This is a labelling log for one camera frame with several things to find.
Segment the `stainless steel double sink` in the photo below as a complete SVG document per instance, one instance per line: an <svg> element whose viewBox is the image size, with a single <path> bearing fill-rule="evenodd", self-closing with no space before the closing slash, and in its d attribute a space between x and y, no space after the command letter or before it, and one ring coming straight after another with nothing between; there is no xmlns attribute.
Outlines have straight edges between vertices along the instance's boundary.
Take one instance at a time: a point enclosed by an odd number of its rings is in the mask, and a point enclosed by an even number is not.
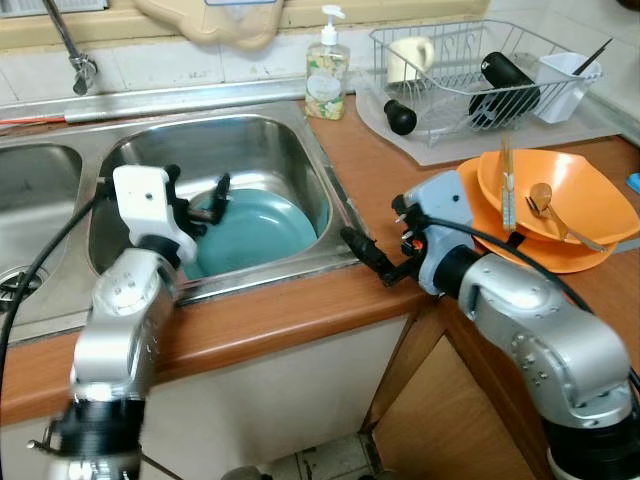
<svg viewBox="0 0 640 480"><path fill-rule="evenodd" d="M0 321L9 285L116 166L177 165L178 195L204 201L221 177L233 191L262 189L291 201L314 227L303 250L180 284L179 305L348 268L340 238L361 228L355 205L302 109L291 101L82 125L0 137Z"/></svg>

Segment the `small black round bottle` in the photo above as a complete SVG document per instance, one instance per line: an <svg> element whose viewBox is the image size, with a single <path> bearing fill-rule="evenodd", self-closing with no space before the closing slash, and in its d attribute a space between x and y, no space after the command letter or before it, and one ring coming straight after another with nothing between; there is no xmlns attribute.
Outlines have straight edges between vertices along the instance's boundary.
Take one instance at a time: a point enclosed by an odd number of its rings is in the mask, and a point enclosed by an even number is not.
<svg viewBox="0 0 640 480"><path fill-rule="evenodd" d="M415 110L412 108L407 108L398 100L389 99L383 105L383 111L390 129L394 133L406 136L406 134L415 132L419 120L417 120Z"/></svg>

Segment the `large black bottle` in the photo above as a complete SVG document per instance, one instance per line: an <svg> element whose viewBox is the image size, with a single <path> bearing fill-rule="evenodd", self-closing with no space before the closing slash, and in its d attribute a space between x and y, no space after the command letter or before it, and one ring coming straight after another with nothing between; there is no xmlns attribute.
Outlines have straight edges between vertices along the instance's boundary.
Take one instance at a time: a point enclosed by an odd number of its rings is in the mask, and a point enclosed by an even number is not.
<svg viewBox="0 0 640 480"><path fill-rule="evenodd" d="M507 127L541 101L539 88L503 52L489 52L481 63L481 73L497 93L472 97L468 118L476 128Z"/></svg>

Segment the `orange bowl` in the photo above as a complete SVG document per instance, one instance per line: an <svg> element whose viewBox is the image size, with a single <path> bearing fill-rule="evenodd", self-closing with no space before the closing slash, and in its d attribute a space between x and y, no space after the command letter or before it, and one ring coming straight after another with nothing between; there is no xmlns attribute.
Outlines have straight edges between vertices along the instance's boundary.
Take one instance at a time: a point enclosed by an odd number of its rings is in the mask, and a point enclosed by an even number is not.
<svg viewBox="0 0 640 480"><path fill-rule="evenodd" d="M552 205L568 227L598 244L612 244L635 236L640 221L634 206L584 156L540 148L516 148L515 211L527 232L547 238L561 237L553 220L532 214L526 197L535 184L552 189Z"/></svg>

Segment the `metal sink drain strainer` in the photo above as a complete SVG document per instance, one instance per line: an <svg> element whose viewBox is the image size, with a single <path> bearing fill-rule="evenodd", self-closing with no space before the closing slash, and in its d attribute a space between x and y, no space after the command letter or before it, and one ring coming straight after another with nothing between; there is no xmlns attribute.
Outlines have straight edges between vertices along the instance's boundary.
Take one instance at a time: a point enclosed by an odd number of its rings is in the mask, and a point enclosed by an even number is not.
<svg viewBox="0 0 640 480"><path fill-rule="evenodd" d="M15 305L15 297L18 296L20 287L22 287L23 276L28 274L29 266L23 266L23 268L13 268L5 271L3 275L0 275L0 314L6 314L6 312L12 311ZM47 270L44 268L37 268L35 273L29 275L26 288L22 289L23 296L28 300L38 288L42 287L47 276Z"/></svg>

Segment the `metal faucet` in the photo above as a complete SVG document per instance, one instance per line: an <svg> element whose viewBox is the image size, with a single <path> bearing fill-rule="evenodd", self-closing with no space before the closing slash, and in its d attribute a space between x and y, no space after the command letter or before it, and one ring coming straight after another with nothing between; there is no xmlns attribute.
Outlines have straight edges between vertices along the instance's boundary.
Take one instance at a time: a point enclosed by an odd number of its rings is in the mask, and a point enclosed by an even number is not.
<svg viewBox="0 0 640 480"><path fill-rule="evenodd" d="M69 63L72 65L74 73L76 73L73 91L77 96L86 96L88 91L93 87L93 81L95 81L96 74L99 72L95 60L93 60L87 52L78 49L76 41L70 36L67 23L61 18L55 0L41 1L45 6L47 14L49 14L52 24L54 24L56 31L58 31L61 41L63 41L65 50L68 51Z"/></svg>

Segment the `dark thin utensil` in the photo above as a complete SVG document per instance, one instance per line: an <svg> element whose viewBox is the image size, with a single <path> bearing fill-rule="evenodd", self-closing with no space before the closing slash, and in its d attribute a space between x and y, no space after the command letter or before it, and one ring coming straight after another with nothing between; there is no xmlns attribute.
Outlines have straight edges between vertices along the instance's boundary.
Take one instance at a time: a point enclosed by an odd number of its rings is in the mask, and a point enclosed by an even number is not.
<svg viewBox="0 0 640 480"><path fill-rule="evenodd" d="M582 61L582 63L579 65L579 68L577 68L575 72L573 72L573 76L581 77L582 73L586 72L586 70L591 67L591 64L593 64L594 61L598 59L605 50L607 50L607 47L612 44L612 41L613 38L608 38L608 40L605 41L604 44L600 45L598 49L596 49L593 54L589 56L589 58L586 58L584 61Z"/></svg>

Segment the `white cutlery holder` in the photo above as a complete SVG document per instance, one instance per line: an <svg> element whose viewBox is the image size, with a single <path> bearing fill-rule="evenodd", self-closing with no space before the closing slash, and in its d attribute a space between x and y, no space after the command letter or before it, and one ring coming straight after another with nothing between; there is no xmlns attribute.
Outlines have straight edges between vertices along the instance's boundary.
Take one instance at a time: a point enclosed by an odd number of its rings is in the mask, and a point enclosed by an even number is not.
<svg viewBox="0 0 640 480"><path fill-rule="evenodd" d="M591 61L579 73L586 60L588 56L579 52L541 56L535 79L541 88L541 101L535 108L535 114L544 123L556 124L570 118L591 84L603 77L599 61Z"/></svg>

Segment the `soap pump bottle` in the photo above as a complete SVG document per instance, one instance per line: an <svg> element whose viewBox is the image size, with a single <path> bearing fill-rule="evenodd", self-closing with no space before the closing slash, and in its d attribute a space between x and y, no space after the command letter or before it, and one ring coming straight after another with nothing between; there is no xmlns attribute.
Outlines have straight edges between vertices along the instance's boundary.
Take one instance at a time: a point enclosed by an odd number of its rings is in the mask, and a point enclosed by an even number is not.
<svg viewBox="0 0 640 480"><path fill-rule="evenodd" d="M339 120L346 113L346 76L349 49L340 44L335 19L346 18L342 6L325 5L326 24L319 41L308 46L305 65L305 113L315 118Z"/></svg>

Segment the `grey drain tray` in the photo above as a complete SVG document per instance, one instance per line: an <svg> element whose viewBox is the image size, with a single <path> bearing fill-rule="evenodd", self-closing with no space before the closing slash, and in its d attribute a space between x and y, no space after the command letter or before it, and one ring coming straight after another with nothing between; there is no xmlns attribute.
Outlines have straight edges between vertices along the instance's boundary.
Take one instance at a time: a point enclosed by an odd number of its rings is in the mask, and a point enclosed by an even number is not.
<svg viewBox="0 0 640 480"><path fill-rule="evenodd" d="M500 147L502 131L476 131L470 122L447 122L452 132L430 131L426 114L417 114L417 129L407 136L394 133L383 111L390 100L384 88L376 87L375 74L360 72L352 79L355 90L353 108L358 118L371 132L383 137L390 145L408 154L421 166L431 166L476 157ZM613 109L608 102L590 93L580 102L579 108L566 122L547 124L536 118L526 118L507 129L509 142L516 148L541 148L570 145L581 141L596 140L621 134L626 140L636 140L637 128L625 124L622 111Z"/></svg>

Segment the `metal spoon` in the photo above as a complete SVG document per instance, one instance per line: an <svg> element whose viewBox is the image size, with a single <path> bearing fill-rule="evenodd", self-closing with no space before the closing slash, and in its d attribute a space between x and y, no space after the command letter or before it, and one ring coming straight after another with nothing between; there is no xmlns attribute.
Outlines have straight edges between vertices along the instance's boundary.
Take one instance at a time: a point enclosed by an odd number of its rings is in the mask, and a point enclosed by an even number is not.
<svg viewBox="0 0 640 480"><path fill-rule="evenodd" d="M556 227L558 228L557 233L559 234L559 239L561 239L562 242L566 242L567 239L572 236L580 244L584 244L584 246L589 247L590 250L598 252L605 251L605 247L602 246L602 244L598 244L593 241L593 239L590 239L584 236L584 234L576 232L575 229L568 227L566 221L564 221L561 218L561 215L554 210L552 201L553 189L548 183L536 183L530 188L529 197L527 197L527 205L530 206L532 212L534 212L536 216L539 216L539 218L550 219L554 224L556 224Z"/></svg>

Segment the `teal plate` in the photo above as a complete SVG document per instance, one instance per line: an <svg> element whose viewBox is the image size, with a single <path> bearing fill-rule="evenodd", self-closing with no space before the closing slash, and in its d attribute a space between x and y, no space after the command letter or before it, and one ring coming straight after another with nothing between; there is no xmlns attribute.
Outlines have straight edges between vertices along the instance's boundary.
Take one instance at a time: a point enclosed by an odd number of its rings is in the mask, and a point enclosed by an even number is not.
<svg viewBox="0 0 640 480"><path fill-rule="evenodd" d="M233 189L227 212L197 238L195 261L183 266L195 280L287 259L317 241L300 207L265 189Z"/></svg>

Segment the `orange plate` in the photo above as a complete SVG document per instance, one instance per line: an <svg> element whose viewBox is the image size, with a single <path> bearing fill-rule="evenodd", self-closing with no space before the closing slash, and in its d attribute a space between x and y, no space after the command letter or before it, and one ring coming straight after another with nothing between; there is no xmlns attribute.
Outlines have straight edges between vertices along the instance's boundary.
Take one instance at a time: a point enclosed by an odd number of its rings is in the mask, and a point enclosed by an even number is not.
<svg viewBox="0 0 640 480"><path fill-rule="evenodd" d="M474 157L474 159L463 161L456 170L460 174L463 189L465 189L467 201L470 204L472 216L474 216L472 227L480 230L481 233L498 238L499 241L506 242L508 234L511 232L506 232L503 229L497 207L493 207L485 200L479 179L477 179L477 159ZM516 250L526 253L530 259L539 261L544 268L557 274L579 273L582 270L595 268L596 265L607 260L618 247L617 243L605 244L605 251L598 252L590 250L589 247L582 246L582 244L562 242L558 239L541 236L541 234L531 232L524 227L517 230L525 234L526 241L516 247Z"/></svg>

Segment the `cream mug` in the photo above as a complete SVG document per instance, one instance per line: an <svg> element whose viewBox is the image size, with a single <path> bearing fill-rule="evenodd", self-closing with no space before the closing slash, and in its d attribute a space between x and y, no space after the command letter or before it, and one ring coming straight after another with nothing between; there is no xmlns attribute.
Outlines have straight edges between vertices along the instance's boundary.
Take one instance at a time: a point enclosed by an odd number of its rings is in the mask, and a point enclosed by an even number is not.
<svg viewBox="0 0 640 480"><path fill-rule="evenodd" d="M387 54L387 81L389 83L415 82L433 68L435 49L428 37L398 38L390 44Z"/></svg>

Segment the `white cabinet front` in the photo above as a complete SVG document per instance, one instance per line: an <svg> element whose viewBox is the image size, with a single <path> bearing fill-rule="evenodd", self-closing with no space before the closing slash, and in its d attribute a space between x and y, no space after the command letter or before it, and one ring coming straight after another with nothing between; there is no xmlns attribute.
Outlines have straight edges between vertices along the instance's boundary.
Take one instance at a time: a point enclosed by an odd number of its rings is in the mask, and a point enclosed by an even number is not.
<svg viewBox="0 0 640 480"><path fill-rule="evenodd" d="M156 385L143 452L184 480L219 480L356 433L410 319L389 317Z"/></svg>

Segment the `wooden cabinet door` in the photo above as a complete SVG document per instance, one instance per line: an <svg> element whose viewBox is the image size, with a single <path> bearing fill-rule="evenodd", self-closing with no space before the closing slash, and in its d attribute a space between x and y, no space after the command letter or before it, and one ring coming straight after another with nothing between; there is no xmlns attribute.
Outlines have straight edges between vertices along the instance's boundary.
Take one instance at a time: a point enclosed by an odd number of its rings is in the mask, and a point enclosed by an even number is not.
<svg viewBox="0 0 640 480"><path fill-rule="evenodd" d="M553 480L515 365L451 300L430 300L411 317L364 430L398 479Z"/></svg>

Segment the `beige plastic board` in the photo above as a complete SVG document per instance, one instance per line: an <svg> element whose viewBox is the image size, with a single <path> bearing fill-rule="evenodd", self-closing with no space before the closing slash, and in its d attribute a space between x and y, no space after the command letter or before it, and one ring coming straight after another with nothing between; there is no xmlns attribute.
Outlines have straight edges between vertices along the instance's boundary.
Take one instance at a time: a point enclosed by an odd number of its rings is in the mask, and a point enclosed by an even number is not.
<svg viewBox="0 0 640 480"><path fill-rule="evenodd" d="M225 45L244 52L274 40L283 0L134 0L147 17L173 27L193 44Z"/></svg>

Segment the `thin red strip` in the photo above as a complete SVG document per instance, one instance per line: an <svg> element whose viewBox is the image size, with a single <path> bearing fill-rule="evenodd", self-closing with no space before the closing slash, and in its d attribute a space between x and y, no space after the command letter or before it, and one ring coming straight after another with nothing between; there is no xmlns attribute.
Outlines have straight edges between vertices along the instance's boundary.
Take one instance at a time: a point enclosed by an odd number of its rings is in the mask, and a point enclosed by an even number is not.
<svg viewBox="0 0 640 480"><path fill-rule="evenodd" d="M67 118L64 115L19 116L19 118L0 119L0 128L12 127L12 125L42 125L65 122L67 122Z"/></svg>

